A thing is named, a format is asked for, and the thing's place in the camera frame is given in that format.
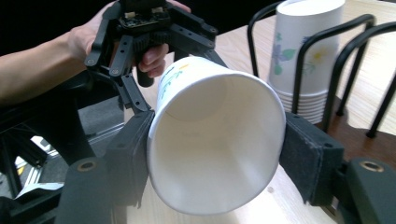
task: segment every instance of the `human hand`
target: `human hand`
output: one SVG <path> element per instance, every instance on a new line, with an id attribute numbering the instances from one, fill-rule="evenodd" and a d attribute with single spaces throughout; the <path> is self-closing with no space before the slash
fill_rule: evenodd
<path id="1" fill-rule="evenodd" d="M 168 0 L 168 2 L 191 12 L 189 7 L 186 7 L 177 1 Z M 102 21 L 102 15 L 106 9 L 111 7 L 113 4 L 114 2 L 107 4 L 90 21 L 81 26 L 75 27 L 70 31 L 67 43 L 74 58 L 83 62 L 91 52 L 92 43 L 96 38 Z M 160 76 L 165 68 L 164 57 L 168 51 L 169 47 L 167 44 L 150 48 L 143 55 L 142 61 L 138 65 L 139 69 L 142 72 L 147 73 L 149 77 Z"/>

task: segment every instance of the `white cup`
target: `white cup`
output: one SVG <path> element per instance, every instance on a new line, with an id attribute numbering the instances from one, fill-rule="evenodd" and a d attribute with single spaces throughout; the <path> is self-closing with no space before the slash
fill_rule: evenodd
<path id="1" fill-rule="evenodd" d="M 159 197 L 191 215 L 229 212 L 272 179 L 285 114 L 275 92 L 253 75 L 207 59 L 169 66 L 148 134 L 148 170 Z"/>
<path id="2" fill-rule="evenodd" d="M 269 82 L 275 91 L 293 93 L 296 62 L 305 40 L 341 24 L 345 0 L 287 0 L 276 8 L 276 30 Z M 338 35 L 315 43 L 304 57 L 301 95 L 329 89 Z"/>

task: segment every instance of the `wooden table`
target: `wooden table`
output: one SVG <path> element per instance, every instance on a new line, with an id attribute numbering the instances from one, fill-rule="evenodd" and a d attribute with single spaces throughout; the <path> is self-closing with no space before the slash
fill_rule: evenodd
<path id="1" fill-rule="evenodd" d="M 377 17 L 377 24 L 396 21 L 396 5 L 375 0 L 346 0 L 344 21 L 352 20 L 359 15 L 370 13 Z M 275 17 L 265 19 L 255 25 L 255 42 L 259 59 L 260 76 L 267 79 L 272 53 Z M 341 47 L 362 28 L 341 35 Z M 347 125 L 354 128 L 370 127 L 376 109 L 381 102 L 384 91 L 395 71 L 394 53 L 396 52 L 396 34 L 381 35 L 370 42 L 366 57 L 361 67 L 350 100 L 347 103 L 349 113 Z M 247 27 L 241 27 L 220 35 L 217 39 L 217 53 L 228 66 L 234 70 L 252 73 L 248 52 Z M 172 62 L 172 55 L 166 58 Z M 339 90 L 343 90 L 345 76 Z M 157 87 L 141 89 L 148 103 L 155 109 Z M 389 107 L 381 132 L 396 134 L 396 104 Z M 166 206 L 153 191 L 148 182 L 142 206 L 128 208 L 129 223 L 139 224 L 255 224 L 255 223 L 335 223 L 332 215 L 320 207 L 303 204 L 297 189 L 278 166 L 276 174 L 268 187 L 254 200 L 246 205 L 219 216 L 195 217 L 180 214 Z"/>

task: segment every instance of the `forearm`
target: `forearm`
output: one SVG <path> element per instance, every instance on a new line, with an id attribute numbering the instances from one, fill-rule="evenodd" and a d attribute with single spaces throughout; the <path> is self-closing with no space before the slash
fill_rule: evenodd
<path id="1" fill-rule="evenodd" d="M 37 97 L 85 69 L 70 52 L 68 37 L 0 57 L 0 106 Z"/>

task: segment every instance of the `stack of paper cups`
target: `stack of paper cups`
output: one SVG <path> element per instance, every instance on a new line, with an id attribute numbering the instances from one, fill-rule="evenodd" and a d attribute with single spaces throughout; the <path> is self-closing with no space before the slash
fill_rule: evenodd
<path id="1" fill-rule="evenodd" d="M 298 52 L 310 36 L 341 24 L 345 0 L 288 0 L 276 8 L 269 84 L 284 109 L 291 111 Z M 338 36 L 320 40 L 304 57 L 298 114 L 318 123 L 329 89 L 338 51 Z"/>

